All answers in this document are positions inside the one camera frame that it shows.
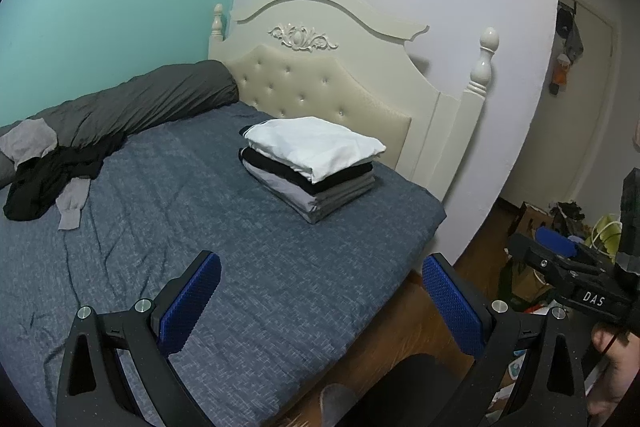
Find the bed sheet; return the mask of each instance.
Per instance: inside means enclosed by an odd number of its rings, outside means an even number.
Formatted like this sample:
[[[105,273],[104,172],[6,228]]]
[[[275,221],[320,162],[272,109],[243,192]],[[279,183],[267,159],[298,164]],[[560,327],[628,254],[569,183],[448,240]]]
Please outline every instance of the bed sheet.
[[[129,137],[92,182],[77,230],[57,230],[55,206],[37,221],[0,217],[0,363],[45,427],[75,311],[154,297],[200,250],[220,255],[222,281],[170,360],[218,427],[275,415],[398,288],[445,217],[440,202],[376,164],[373,190],[310,225],[238,161],[238,130],[266,118],[238,102]]]

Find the silver screw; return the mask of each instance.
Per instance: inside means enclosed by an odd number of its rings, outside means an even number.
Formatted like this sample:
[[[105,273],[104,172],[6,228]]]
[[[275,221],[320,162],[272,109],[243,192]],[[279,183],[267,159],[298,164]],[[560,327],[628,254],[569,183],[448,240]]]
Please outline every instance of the silver screw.
[[[566,317],[566,312],[558,306],[551,308],[551,314],[560,321]]]
[[[149,299],[140,299],[138,302],[136,302],[134,308],[137,312],[144,313],[149,308],[151,308],[151,301]]]
[[[89,306],[82,306],[82,308],[80,308],[78,310],[78,318],[79,319],[85,319],[89,315],[91,315],[91,308],[89,308]]]
[[[509,306],[507,306],[505,301],[494,301],[491,303],[491,308],[498,313],[504,313],[509,309]]]

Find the bed post finial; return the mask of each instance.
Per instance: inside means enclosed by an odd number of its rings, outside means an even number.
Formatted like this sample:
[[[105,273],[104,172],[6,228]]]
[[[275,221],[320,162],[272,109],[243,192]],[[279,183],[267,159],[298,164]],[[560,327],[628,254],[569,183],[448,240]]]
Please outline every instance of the bed post finial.
[[[222,4],[216,4],[213,9],[213,24],[211,25],[210,40],[222,42],[225,38],[222,36]]]
[[[480,96],[486,95],[486,90],[492,77],[491,58],[494,56],[499,44],[500,38],[494,28],[487,28],[480,35],[480,57],[471,71],[471,81],[467,86],[469,91]]]

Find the white door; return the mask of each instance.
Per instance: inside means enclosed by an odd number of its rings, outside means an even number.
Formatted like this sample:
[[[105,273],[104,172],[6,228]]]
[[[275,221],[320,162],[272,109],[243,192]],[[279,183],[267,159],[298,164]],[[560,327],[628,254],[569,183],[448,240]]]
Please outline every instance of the white door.
[[[561,1],[574,4],[574,0]],[[575,22],[584,53],[571,67],[566,89],[561,87],[557,96],[549,93],[547,74],[529,134],[500,194],[517,206],[527,201],[547,208],[571,197],[604,109],[613,29],[581,4],[577,4]],[[561,52],[562,40],[556,34],[550,71]]]

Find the person's hand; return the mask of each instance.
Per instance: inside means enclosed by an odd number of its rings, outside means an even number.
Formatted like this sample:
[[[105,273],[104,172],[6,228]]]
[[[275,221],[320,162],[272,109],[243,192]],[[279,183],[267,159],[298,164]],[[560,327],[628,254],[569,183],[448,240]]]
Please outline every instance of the person's hand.
[[[615,327],[596,324],[591,331],[593,346],[603,352],[616,333]],[[594,417],[590,425],[601,426],[625,396],[640,369],[640,339],[633,333],[620,334],[605,357],[609,367],[594,384],[587,397],[587,411]]]

